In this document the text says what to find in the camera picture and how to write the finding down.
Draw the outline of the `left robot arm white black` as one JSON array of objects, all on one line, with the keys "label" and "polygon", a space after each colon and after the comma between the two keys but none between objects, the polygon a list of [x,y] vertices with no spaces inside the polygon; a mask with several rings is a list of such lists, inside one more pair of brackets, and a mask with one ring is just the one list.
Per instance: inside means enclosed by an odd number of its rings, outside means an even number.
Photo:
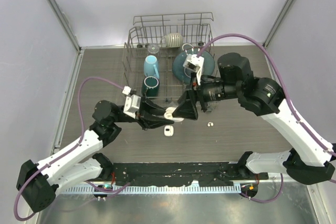
[{"label": "left robot arm white black", "polygon": [[47,158],[36,163],[29,159],[21,165],[14,213],[18,214],[20,198],[35,214],[51,205],[61,192],[80,182],[96,178],[107,181],[113,165],[99,151],[120,134],[121,127],[117,124],[137,123],[143,130],[172,125],[175,109],[160,107],[138,95],[127,97],[124,105],[99,101],[92,115],[94,123],[82,129],[78,139]]}]

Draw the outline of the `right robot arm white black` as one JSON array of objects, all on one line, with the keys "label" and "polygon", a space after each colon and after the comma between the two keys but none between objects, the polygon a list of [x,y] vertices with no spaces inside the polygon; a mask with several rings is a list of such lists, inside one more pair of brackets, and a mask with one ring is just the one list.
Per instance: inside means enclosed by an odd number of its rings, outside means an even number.
[{"label": "right robot arm white black", "polygon": [[204,75],[203,62],[196,54],[186,55],[183,68],[190,71],[191,81],[172,113],[174,118],[197,120],[198,103],[206,112],[208,102],[236,99],[242,108],[271,124],[292,147],[280,153],[245,152],[237,164],[239,177],[282,173],[304,185],[332,179],[335,144],[300,119],[283,87],[271,78],[254,77],[249,60],[235,52],[219,57],[219,78]]}]

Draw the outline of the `white earbud charging case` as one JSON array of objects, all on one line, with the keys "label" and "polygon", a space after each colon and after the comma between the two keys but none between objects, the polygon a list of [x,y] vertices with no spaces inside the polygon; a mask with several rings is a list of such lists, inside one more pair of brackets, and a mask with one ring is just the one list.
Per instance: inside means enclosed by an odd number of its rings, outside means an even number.
[{"label": "white earbud charging case", "polygon": [[166,137],[172,137],[174,135],[174,127],[172,125],[166,125],[164,127],[164,135]]}]

